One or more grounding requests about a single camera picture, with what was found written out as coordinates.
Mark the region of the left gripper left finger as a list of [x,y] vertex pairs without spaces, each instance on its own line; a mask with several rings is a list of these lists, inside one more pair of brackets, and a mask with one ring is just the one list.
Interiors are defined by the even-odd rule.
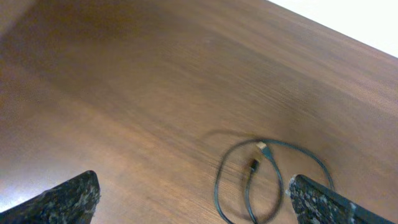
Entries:
[[1,212],[1,223],[90,224],[100,193],[96,173],[88,170]]

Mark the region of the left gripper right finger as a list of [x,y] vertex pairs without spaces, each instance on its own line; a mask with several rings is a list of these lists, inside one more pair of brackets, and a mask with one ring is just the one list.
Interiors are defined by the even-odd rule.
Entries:
[[291,178],[288,195],[299,223],[393,224],[302,174]]

